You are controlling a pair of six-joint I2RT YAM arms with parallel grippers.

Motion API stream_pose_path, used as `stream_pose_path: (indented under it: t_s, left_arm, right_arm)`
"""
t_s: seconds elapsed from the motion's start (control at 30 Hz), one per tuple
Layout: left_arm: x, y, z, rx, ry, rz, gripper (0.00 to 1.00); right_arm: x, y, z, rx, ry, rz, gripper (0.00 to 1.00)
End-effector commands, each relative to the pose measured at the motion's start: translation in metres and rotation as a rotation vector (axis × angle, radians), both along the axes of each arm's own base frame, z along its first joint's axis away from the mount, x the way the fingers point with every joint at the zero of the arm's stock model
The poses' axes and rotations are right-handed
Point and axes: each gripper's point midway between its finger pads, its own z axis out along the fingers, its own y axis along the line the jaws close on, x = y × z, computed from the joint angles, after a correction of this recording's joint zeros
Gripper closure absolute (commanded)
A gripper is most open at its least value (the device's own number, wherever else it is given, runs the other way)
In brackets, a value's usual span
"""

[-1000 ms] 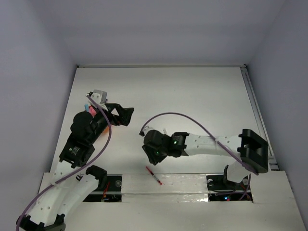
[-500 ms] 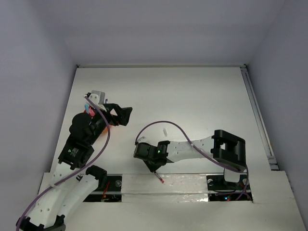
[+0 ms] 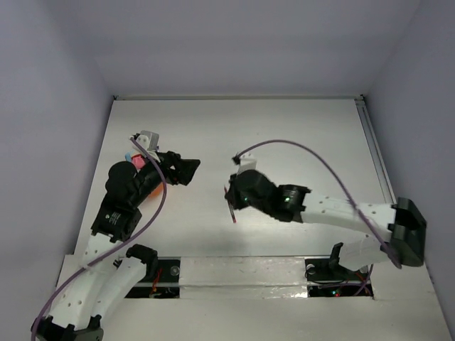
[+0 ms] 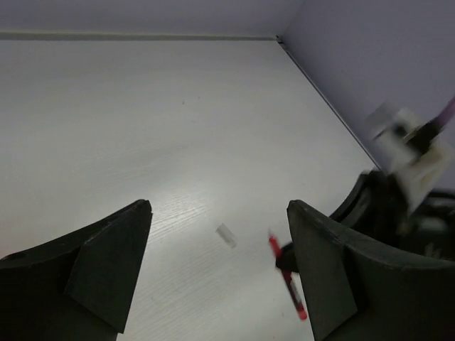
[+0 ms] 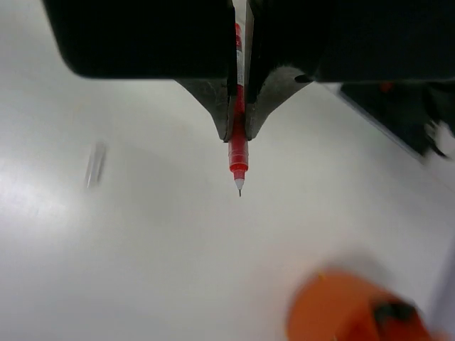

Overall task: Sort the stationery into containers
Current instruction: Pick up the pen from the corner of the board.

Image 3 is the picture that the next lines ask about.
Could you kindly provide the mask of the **red gel pen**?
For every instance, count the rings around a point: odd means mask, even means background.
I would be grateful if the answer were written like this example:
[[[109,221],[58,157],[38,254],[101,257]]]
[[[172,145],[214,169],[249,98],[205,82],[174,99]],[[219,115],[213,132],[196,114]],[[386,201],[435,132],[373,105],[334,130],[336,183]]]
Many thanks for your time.
[[[223,190],[224,190],[225,196],[226,196],[227,193],[228,193],[228,189],[225,186],[223,186]],[[227,202],[227,206],[228,206],[228,209],[229,209],[229,212],[230,212],[230,216],[231,216],[232,222],[234,224],[236,224],[237,223],[237,219],[236,219],[233,207],[232,207],[231,203],[228,201],[228,199],[226,199],[226,202]]]

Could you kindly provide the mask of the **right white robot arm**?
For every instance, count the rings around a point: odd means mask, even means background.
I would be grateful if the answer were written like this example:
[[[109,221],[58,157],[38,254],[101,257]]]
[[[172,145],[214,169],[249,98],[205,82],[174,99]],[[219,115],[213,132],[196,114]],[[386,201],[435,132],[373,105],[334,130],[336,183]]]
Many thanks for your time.
[[[407,198],[391,205],[352,206],[348,200],[303,186],[275,185],[257,170],[245,170],[231,175],[225,199],[233,210],[253,207],[280,222],[324,224],[363,233],[359,241],[340,242],[332,248],[327,269],[334,278],[388,260],[398,266],[424,264],[427,221]]]

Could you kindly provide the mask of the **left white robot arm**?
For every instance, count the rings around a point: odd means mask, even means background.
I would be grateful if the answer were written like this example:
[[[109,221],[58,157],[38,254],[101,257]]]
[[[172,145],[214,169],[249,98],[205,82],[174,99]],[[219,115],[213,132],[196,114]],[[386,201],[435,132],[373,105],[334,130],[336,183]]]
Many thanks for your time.
[[[109,169],[81,267],[43,307],[31,327],[33,340],[103,338],[107,319],[134,285],[160,275],[156,250],[133,242],[140,204],[158,187],[188,185],[199,165],[198,159],[168,151],[140,169],[131,161]]]

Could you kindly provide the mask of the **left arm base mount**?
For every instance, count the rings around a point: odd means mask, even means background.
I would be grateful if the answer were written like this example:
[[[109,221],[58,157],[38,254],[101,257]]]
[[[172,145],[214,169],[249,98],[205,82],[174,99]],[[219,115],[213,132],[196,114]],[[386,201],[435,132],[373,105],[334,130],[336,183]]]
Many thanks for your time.
[[[159,258],[156,274],[140,280],[125,298],[179,298],[180,267],[180,258]]]

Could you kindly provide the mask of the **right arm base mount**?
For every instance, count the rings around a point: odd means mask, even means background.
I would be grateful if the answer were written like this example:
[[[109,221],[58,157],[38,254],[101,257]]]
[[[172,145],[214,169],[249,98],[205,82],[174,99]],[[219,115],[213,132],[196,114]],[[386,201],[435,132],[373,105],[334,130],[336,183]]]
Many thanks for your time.
[[[305,260],[305,279],[310,298],[374,297],[370,282],[372,267],[351,271],[339,264],[343,243],[333,246],[326,258]]]

